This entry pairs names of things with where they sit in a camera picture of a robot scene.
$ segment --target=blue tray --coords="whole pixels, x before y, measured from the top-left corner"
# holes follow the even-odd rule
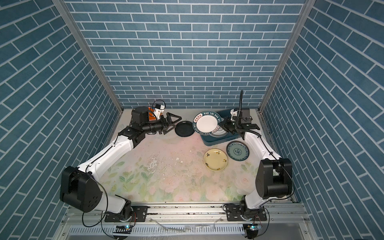
[[[221,111],[218,111],[217,113],[220,115],[220,117],[225,118],[225,117],[231,116],[231,109],[221,110]],[[201,139],[203,140],[206,146],[213,146],[219,143],[228,142],[228,141],[237,139],[239,137],[241,137],[239,134],[235,133],[234,135],[232,135],[232,133],[230,132],[224,137],[212,137],[210,135],[206,135],[206,136],[201,135]]]

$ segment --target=black mounting plate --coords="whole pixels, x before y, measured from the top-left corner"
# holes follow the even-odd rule
[[[255,211],[255,215],[257,215],[259,218],[253,217],[252,219],[248,220],[248,218],[242,218],[240,213],[240,206],[234,206],[234,205],[228,205],[224,206],[225,211],[227,212],[227,221],[228,222],[237,222],[237,221],[254,221],[257,222],[260,218],[260,221],[266,221],[266,215],[264,209],[255,209],[252,211]]]
[[[148,206],[132,206],[133,215],[136,213],[136,222],[145,222],[147,217]],[[115,213],[108,212],[105,216],[105,222],[119,222],[121,223],[119,217]]]

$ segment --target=aluminum corner post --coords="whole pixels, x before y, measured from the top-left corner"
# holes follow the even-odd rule
[[[263,113],[265,106],[268,103],[269,98],[271,97],[272,91],[275,88],[277,81],[279,80],[279,77],[283,71],[283,68],[284,68],[285,64],[287,63],[289,55],[291,54],[292,49],[295,46],[297,39],[299,38],[301,30],[303,29],[304,23],[307,20],[308,15],[311,12],[312,7],[313,7],[315,2],[316,2],[316,0],[306,0],[304,5],[303,5],[303,8],[300,12],[300,15],[297,19],[297,22],[296,22],[296,24],[292,30],[292,34],[288,40],[288,43],[284,49],[283,54],[281,55],[279,64],[276,67],[276,70],[272,76],[271,82],[269,83],[269,85],[265,91],[262,102],[260,103],[260,107],[259,107],[260,113]]]
[[[123,107],[122,107],[121,103],[119,102],[117,96],[113,92],[107,78],[104,75],[103,70],[101,69],[96,58],[94,57],[94,55],[93,55],[91,49],[89,48],[87,42],[85,41],[84,36],[82,35],[79,27],[77,26],[72,14],[70,13],[67,5],[65,4],[64,0],[52,0],[52,2],[55,5],[55,7],[57,8],[61,17],[63,18],[65,24],[67,25],[67,27],[71,31],[73,37],[75,38],[76,42],[80,46],[81,50],[83,51],[85,57],[87,58],[88,62],[91,65],[91,67],[93,68],[96,75],[98,76],[101,84],[104,86],[109,97],[112,99],[113,103],[115,104],[116,108],[118,109],[119,113],[121,114],[123,111]]]

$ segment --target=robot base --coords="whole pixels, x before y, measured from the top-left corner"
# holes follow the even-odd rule
[[[132,217],[135,217],[136,214],[136,222],[145,222],[145,219],[147,217],[147,206],[132,206],[133,212]],[[107,212],[107,215],[105,216],[105,222],[119,222],[121,221],[121,214],[115,214],[112,212]]]
[[[228,205],[224,207],[227,212],[227,221],[266,221],[266,214],[264,208],[248,209],[245,204],[245,196],[240,201],[240,206]]]

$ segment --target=blue brick wall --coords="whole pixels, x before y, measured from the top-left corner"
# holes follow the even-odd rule
[[[304,1],[66,3],[125,108],[226,108],[259,106]]]
[[[0,35],[0,239],[52,238],[62,169],[100,150],[118,113],[50,0],[1,0]]]
[[[265,108],[320,239],[384,239],[383,13],[317,0]]]

